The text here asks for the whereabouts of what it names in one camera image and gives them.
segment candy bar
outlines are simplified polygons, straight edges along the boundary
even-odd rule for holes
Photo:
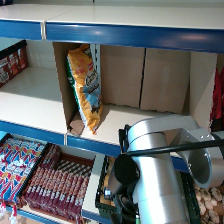
[[[68,177],[66,179],[65,185],[63,187],[63,190],[61,192],[59,201],[58,201],[58,207],[57,207],[58,208],[58,213],[62,216],[64,216],[64,204],[66,202],[66,198],[69,194],[69,190],[72,186],[73,180],[74,180],[74,174],[69,173]]]
[[[62,190],[63,190],[63,187],[64,187],[64,185],[65,185],[65,181],[66,181],[66,179],[67,179],[67,176],[68,176],[68,172],[65,171],[65,172],[63,173],[63,176],[62,176],[62,178],[61,178],[61,181],[60,181],[60,184],[59,184],[59,186],[58,186],[57,192],[56,192],[56,194],[55,194],[55,198],[54,198],[54,200],[53,200],[53,205],[54,205],[54,206],[57,206],[57,205],[58,205],[58,201],[59,201],[61,192],[62,192]]]
[[[75,213],[77,216],[81,214],[82,204],[86,194],[88,183],[89,183],[89,177],[85,177],[82,186],[79,190],[78,196],[75,200],[75,204],[73,207],[73,214]]]
[[[53,201],[54,201],[54,198],[55,198],[55,195],[58,191],[58,187],[60,185],[60,181],[62,179],[62,176],[63,176],[63,173],[62,171],[58,171],[59,174],[58,174],[58,178],[56,179],[56,182],[55,182],[55,185],[54,185],[54,188],[52,190],[52,193],[51,193],[51,196],[50,196],[50,200],[48,202],[48,207],[50,208],[50,210],[54,213],[54,214],[57,214],[57,210],[56,208],[53,206]]]
[[[75,189],[73,190],[69,205],[68,205],[68,215],[71,219],[74,219],[76,217],[76,215],[73,212],[73,206],[74,206],[74,202],[75,199],[79,193],[79,190],[81,188],[82,182],[83,182],[84,178],[82,176],[79,176],[77,184],[75,186]]]
[[[27,201],[28,203],[29,203],[29,195],[30,195],[30,193],[31,193],[31,191],[32,191],[32,188],[33,188],[35,182],[36,182],[36,179],[38,178],[38,175],[39,175],[40,170],[41,170],[41,168],[38,167],[38,169],[37,169],[35,175],[34,175],[33,178],[32,178],[32,181],[31,181],[31,183],[30,183],[30,185],[29,185],[29,188],[28,188],[28,190],[27,190],[27,192],[26,192],[26,194],[25,194],[25,199],[26,199],[26,201]]]
[[[55,171],[51,170],[51,175],[48,179],[48,183],[47,183],[47,185],[44,189],[43,195],[42,195],[41,200],[40,200],[42,208],[45,208],[46,210],[48,209],[47,207],[45,207],[46,201],[48,200],[47,193],[52,186],[52,181],[53,181],[54,174],[55,174]]]
[[[39,205],[41,205],[41,198],[42,198],[43,192],[44,192],[44,190],[45,190],[45,188],[47,186],[47,183],[48,183],[48,180],[50,178],[51,172],[52,172],[52,170],[48,170],[48,172],[46,174],[46,178],[45,178],[45,180],[44,180],[44,182],[42,184],[42,188],[40,189],[39,194],[37,196],[36,201],[37,201],[37,204],[39,204]]]
[[[43,163],[41,164],[41,167],[46,168],[47,164],[50,162],[51,158],[53,157],[53,153],[55,152],[55,147],[54,145],[51,145]]]
[[[21,186],[23,185],[24,181],[27,178],[27,168],[25,168],[23,172],[22,178],[19,180],[19,183],[12,189],[11,194],[8,198],[8,201],[17,202],[17,193],[19,192]]]
[[[32,190],[31,190],[31,192],[30,192],[30,195],[29,195],[29,198],[30,198],[31,201],[32,201],[33,198],[34,198],[36,189],[37,189],[37,187],[39,186],[39,183],[40,183],[40,181],[41,181],[41,179],[42,179],[42,177],[43,177],[44,172],[45,172],[45,170],[44,170],[43,168],[40,169],[40,171],[38,172],[36,181],[35,181],[35,183],[34,183],[34,185],[33,185],[33,188],[32,188]]]
[[[39,192],[40,192],[40,190],[41,190],[41,188],[43,186],[43,183],[44,183],[44,181],[46,179],[47,174],[48,174],[48,170],[44,169],[43,176],[41,178],[39,178],[40,182],[39,182],[39,184],[38,184],[38,186],[36,188],[36,191],[34,192],[34,195],[33,195],[33,201],[35,201],[35,202],[36,202],[36,199],[37,199],[37,197],[39,195]]]
[[[16,168],[16,166],[11,165],[11,164],[9,164],[5,168],[5,172],[2,174],[1,180],[0,180],[0,192],[1,192],[1,189],[2,189],[3,185],[5,185],[6,183],[9,182],[15,168]]]
[[[47,169],[55,169],[60,159],[61,149],[59,146],[52,145],[41,167]]]
[[[73,191],[74,191],[74,189],[75,189],[75,187],[76,187],[76,183],[77,183],[77,181],[78,181],[78,178],[79,178],[79,175],[76,174],[76,175],[74,176],[72,185],[71,185],[70,190],[69,190],[69,192],[68,192],[68,195],[67,195],[67,197],[66,197],[65,203],[63,204],[64,217],[66,217],[67,219],[69,219],[69,214],[68,214],[68,211],[67,211],[67,210],[68,210],[68,205],[69,205],[69,203],[70,203],[70,200],[71,200]]]
[[[17,167],[13,171],[13,174],[11,175],[9,182],[3,185],[1,188],[0,198],[8,200],[11,191],[19,184],[20,180],[22,179],[24,170],[25,168]]]
[[[49,200],[51,198],[51,193],[53,191],[53,188],[54,188],[54,186],[55,186],[55,184],[57,182],[57,179],[58,179],[60,173],[61,173],[60,171],[56,171],[55,172],[55,174],[53,176],[53,179],[51,180],[51,183],[49,185],[48,191],[46,193],[44,204],[48,204],[48,202],[49,202]]]

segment chip bag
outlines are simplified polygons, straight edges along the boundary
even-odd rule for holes
[[[92,133],[95,133],[100,122],[103,104],[99,77],[94,68],[89,44],[69,50],[67,70],[82,121]]]

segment store shelf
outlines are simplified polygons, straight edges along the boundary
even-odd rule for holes
[[[109,219],[106,219],[99,214],[98,208],[95,207],[96,192],[99,185],[99,179],[104,162],[104,155],[97,154],[90,176],[86,196],[82,206],[82,217],[95,220],[99,223],[111,224]]]
[[[69,6],[15,4],[0,7],[0,36],[41,40],[44,22],[70,11]]]
[[[57,73],[25,69],[0,89],[1,131],[64,145],[67,132]]]
[[[12,208],[10,206],[6,206],[6,210],[12,212]],[[42,214],[32,211],[28,206],[25,206],[22,210],[18,209],[17,214],[21,215],[28,219],[33,219],[37,222],[44,223],[44,224],[70,224],[69,222],[63,222],[61,219],[56,219],[49,217]]]
[[[67,145],[117,157],[120,154],[119,129],[124,128],[126,124],[133,125],[143,119],[168,114],[155,111],[142,111],[124,106],[104,105],[101,124],[96,134],[93,135],[88,128],[84,129],[80,137],[68,134]],[[188,172],[185,162],[176,153],[172,154],[172,160],[176,170]]]
[[[224,4],[94,3],[46,22],[52,41],[224,52]]]

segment white shelf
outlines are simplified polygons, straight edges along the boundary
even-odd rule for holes
[[[96,2],[72,7],[48,22],[224,29],[224,4]]]
[[[123,129],[126,124],[132,126],[136,122],[158,116],[165,116],[170,113],[156,111],[142,111],[137,108],[103,105],[101,124],[93,135],[88,128],[83,130],[81,138],[100,141],[108,144],[119,145],[118,130]]]
[[[53,216],[44,214],[42,212],[34,211],[34,210],[30,209],[29,205],[24,206],[20,210],[25,211],[25,212],[28,212],[28,213],[33,214],[33,215],[36,215],[36,216],[39,216],[39,217],[42,217],[42,218],[45,218],[45,219],[49,219],[51,221],[54,221],[55,223],[71,224],[70,222],[64,221],[62,219],[59,219],[59,218],[56,218],[56,217],[53,217]]]
[[[0,8],[0,20],[44,22],[70,10],[62,5],[14,4]]]
[[[65,134],[57,72],[28,67],[0,89],[2,121]]]

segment wrapped snack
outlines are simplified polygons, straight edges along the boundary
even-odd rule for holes
[[[69,194],[69,190],[72,186],[73,180],[74,180],[74,174],[69,173],[68,177],[66,179],[66,182],[65,182],[65,186],[64,186],[64,188],[61,192],[61,195],[60,195],[60,198],[59,198],[59,201],[58,201],[58,213],[62,216],[65,216],[64,205],[65,205],[65,202],[66,202],[66,198]]]
[[[17,187],[17,185],[19,185],[21,179],[23,178],[23,173],[24,173],[25,167],[20,168],[17,167],[14,171],[13,171],[13,175],[10,178],[10,181],[2,187],[2,191],[1,191],[1,195],[0,197],[4,200],[9,200],[11,192],[14,188]]]
[[[12,189],[8,201],[17,202],[17,198],[16,198],[17,193],[19,192],[19,190],[20,190],[21,186],[23,185],[24,181],[26,180],[26,178],[27,178],[27,175],[26,175],[26,170],[25,170],[19,183]]]
[[[88,183],[89,183],[89,177],[85,177],[82,186],[79,190],[78,196],[75,200],[75,205],[73,207],[73,212],[76,214],[76,216],[80,216],[81,214],[82,204],[84,201]]]
[[[53,190],[52,190],[52,193],[51,193],[51,196],[50,196],[50,200],[49,200],[49,202],[48,202],[48,207],[51,209],[51,211],[52,211],[54,214],[57,214],[57,210],[56,210],[56,208],[55,208],[54,205],[53,205],[53,201],[54,201],[55,195],[56,195],[56,193],[57,193],[57,191],[58,191],[58,187],[59,187],[59,185],[60,185],[60,181],[61,181],[62,176],[63,176],[62,171],[58,171],[58,172],[59,172],[59,174],[58,174],[58,177],[57,177],[57,179],[56,179],[54,188],[53,188]]]
[[[29,203],[29,195],[30,195],[30,193],[31,193],[31,191],[32,191],[32,188],[33,188],[35,182],[36,182],[36,179],[38,178],[38,175],[39,175],[40,170],[41,170],[41,168],[38,167],[38,169],[37,169],[35,175],[34,175],[33,178],[32,178],[32,181],[31,181],[31,183],[30,183],[30,185],[29,185],[29,187],[28,187],[28,189],[27,189],[27,192],[26,192],[26,194],[25,194],[25,200],[26,200],[28,203]]]
[[[48,191],[49,188],[50,188],[51,181],[52,181],[52,179],[53,179],[53,177],[54,177],[54,174],[55,174],[55,171],[54,171],[54,170],[50,170],[50,171],[51,171],[51,173],[50,173],[50,176],[49,176],[49,178],[48,178],[47,185],[46,185],[46,187],[45,187],[45,189],[44,189],[44,191],[43,191],[42,197],[41,197],[41,199],[40,199],[40,203],[41,203],[41,205],[42,205],[43,207],[44,207],[44,202],[45,202],[45,196],[46,196],[46,194],[47,194],[47,191]]]
[[[43,184],[42,184],[42,187],[41,187],[41,189],[39,190],[39,194],[38,194],[38,196],[36,197],[36,203],[35,203],[35,204],[36,204],[38,207],[39,207],[40,204],[41,204],[41,203],[40,203],[40,200],[41,200],[41,198],[42,198],[44,189],[45,189],[45,187],[47,186],[48,179],[49,179],[50,175],[51,175],[51,170],[47,170],[47,173],[46,173],[44,182],[43,182]]]
[[[3,190],[3,187],[6,186],[6,184],[9,182],[13,171],[16,169],[16,166],[9,164],[6,168],[5,168],[5,172],[2,174],[1,176],[1,180],[0,180],[0,193]]]
[[[52,145],[41,167],[47,169],[55,169],[60,159],[61,149],[57,145]]]
[[[41,167],[42,168],[46,168],[47,164],[50,162],[52,156],[53,156],[53,153],[54,153],[54,145],[51,145],[43,163],[41,164]]]
[[[36,181],[35,181],[35,183],[33,185],[33,188],[32,188],[32,190],[30,192],[30,195],[29,195],[29,198],[30,198],[31,201],[33,200],[33,198],[35,196],[36,189],[39,186],[39,184],[41,182],[41,179],[43,178],[44,173],[45,173],[45,169],[43,169],[43,168],[40,169],[40,171],[38,172]]]
[[[99,76],[94,68],[88,44],[69,51],[67,70],[82,121],[92,133],[95,133],[100,122],[103,104],[98,82]]]
[[[56,171],[54,173],[53,178],[49,179],[48,186],[46,187],[47,192],[46,192],[46,195],[45,195],[45,199],[44,199],[43,205],[46,208],[46,210],[48,210],[48,211],[51,211],[51,208],[49,206],[49,201],[50,201],[50,198],[51,198],[51,193],[52,193],[53,188],[54,188],[54,186],[55,186],[55,184],[57,182],[57,178],[59,177],[59,175],[60,175],[60,172]]]
[[[63,173],[63,176],[62,176],[62,178],[61,178],[61,181],[60,181],[60,184],[59,184],[59,186],[58,186],[57,192],[56,192],[56,194],[55,194],[55,198],[54,198],[54,200],[53,200],[53,205],[54,205],[55,207],[57,207],[57,205],[58,205],[58,201],[59,201],[61,192],[62,192],[62,190],[63,190],[63,188],[64,188],[64,185],[65,185],[67,176],[68,176],[68,172],[65,171],[65,172]]]
[[[33,203],[34,204],[37,203],[36,202],[37,201],[37,197],[39,195],[39,192],[40,192],[40,190],[41,190],[41,188],[43,186],[43,183],[44,183],[47,175],[48,175],[48,170],[44,169],[43,176],[40,178],[40,182],[39,182],[39,184],[38,184],[38,186],[36,188],[36,191],[34,192],[34,195],[33,195]]]
[[[76,200],[76,197],[79,193],[79,190],[81,188],[81,185],[83,183],[83,180],[84,178],[82,176],[79,176],[78,180],[77,180],[77,184],[75,186],[75,189],[72,193],[72,196],[71,196],[71,199],[70,199],[70,202],[69,202],[69,205],[68,205],[68,215],[70,217],[70,219],[75,219],[76,218],[76,214],[74,213],[74,202]]]
[[[74,189],[75,189],[75,187],[76,187],[76,183],[77,183],[77,181],[78,181],[78,178],[79,178],[79,175],[76,174],[76,175],[74,176],[72,185],[71,185],[70,190],[69,190],[69,192],[68,192],[68,195],[67,195],[67,197],[66,197],[65,203],[63,204],[64,217],[66,217],[67,219],[69,219],[69,214],[68,214],[68,211],[67,211],[67,210],[68,210],[68,205],[69,205],[70,200],[71,200],[71,197],[72,197],[72,195],[73,195],[73,191],[74,191]]]

